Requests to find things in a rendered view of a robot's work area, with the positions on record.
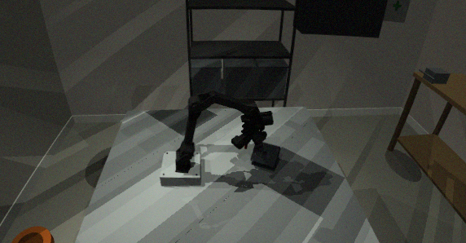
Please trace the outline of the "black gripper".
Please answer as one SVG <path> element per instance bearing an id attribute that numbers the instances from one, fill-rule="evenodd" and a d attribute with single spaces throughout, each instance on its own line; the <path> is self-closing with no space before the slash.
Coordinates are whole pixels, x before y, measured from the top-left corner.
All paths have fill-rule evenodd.
<path id="1" fill-rule="evenodd" d="M 252 139 L 249 137 L 249 135 L 253 133 L 257 128 L 259 128 L 260 131 L 265 130 L 265 126 L 260 126 L 260 124 L 258 123 L 256 124 L 256 127 L 252 130 L 246 129 L 244 127 L 244 124 L 242 125 L 242 127 L 244 128 L 241 131 L 243 134 L 241 134 L 240 136 L 237 135 L 231 140 L 231 143 L 235 145 L 238 149 L 241 149 L 244 147 L 244 145 L 247 145 L 250 143 Z"/>

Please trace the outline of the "dark grey sloped panel with hole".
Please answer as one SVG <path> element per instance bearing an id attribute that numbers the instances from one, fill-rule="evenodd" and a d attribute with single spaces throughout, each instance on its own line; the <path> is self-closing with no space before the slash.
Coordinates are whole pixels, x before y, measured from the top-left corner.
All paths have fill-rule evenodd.
<path id="1" fill-rule="evenodd" d="M 255 145 L 250 159 L 252 161 L 252 165 L 275 171 L 279 162 L 279 151 L 280 146 L 277 147 L 263 142 L 259 145 Z"/>

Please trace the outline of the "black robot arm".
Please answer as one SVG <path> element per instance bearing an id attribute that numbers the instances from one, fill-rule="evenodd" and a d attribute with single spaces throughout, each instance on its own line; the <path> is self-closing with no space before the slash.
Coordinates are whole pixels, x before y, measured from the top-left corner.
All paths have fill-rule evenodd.
<path id="1" fill-rule="evenodd" d="M 201 101 L 203 102 L 201 103 Z M 240 116 L 241 121 L 244 122 L 244 127 L 249 130 L 254 129 L 257 123 L 260 124 L 260 126 L 274 124 L 272 112 L 260 112 L 253 100 L 236 99 L 228 95 L 217 93 L 216 91 L 193 95 L 188 99 L 188 118 L 185 139 L 181 143 L 180 148 L 176 150 L 175 172 L 188 173 L 190 170 L 190 160 L 194 157 L 195 152 L 192 140 L 196 128 L 196 120 L 200 116 L 201 111 L 207 109 L 212 104 L 220 104 L 241 111 L 244 114 Z M 259 145 L 266 139 L 267 133 L 265 131 L 259 131 L 259 128 L 257 128 L 249 137 L 255 145 Z"/>

